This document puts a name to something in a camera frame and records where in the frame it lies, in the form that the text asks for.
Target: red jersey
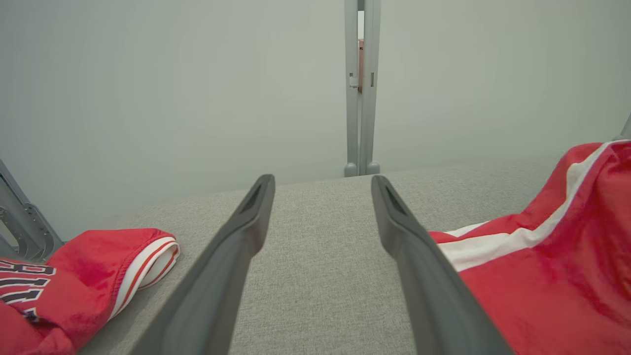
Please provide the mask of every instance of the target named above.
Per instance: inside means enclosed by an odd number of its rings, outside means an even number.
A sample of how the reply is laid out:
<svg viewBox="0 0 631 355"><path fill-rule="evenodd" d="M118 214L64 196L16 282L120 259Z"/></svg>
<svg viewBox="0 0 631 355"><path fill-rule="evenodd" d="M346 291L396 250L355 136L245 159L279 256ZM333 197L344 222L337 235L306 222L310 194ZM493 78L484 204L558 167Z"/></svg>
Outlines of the red jersey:
<svg viewBox="0 0 631 355"><path fill-rule="evenodd" d="M0 352L72 354L179 255L158 229L87 231L45 265L0 258Z"/></svg>
<svg viewBox="0 0 631 355"><path fill-rule="evenodd" d="M520 214L431 235L518 354L631 351L631 141L572 148Z"/></svg>

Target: gray couch cushion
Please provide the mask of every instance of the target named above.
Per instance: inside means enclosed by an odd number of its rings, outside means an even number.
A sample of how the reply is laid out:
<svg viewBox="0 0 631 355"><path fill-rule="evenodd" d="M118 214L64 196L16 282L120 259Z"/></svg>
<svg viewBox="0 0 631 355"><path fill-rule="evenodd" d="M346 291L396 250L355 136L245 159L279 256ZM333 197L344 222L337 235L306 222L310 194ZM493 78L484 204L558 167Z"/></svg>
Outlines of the gray couch cushion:
<svg viewBox="0 0 631 355"><path fill-rule="evenodd" d="M550 154L386 176L421 224L446 231L521 211L559 158ZM163 229L175 235L182 256L82 352L129 352L244 194L145 207L102 226ZM250 265L231 351L415 351L396 265L379 243L370 176L277 187L267 240Z"/></svg>

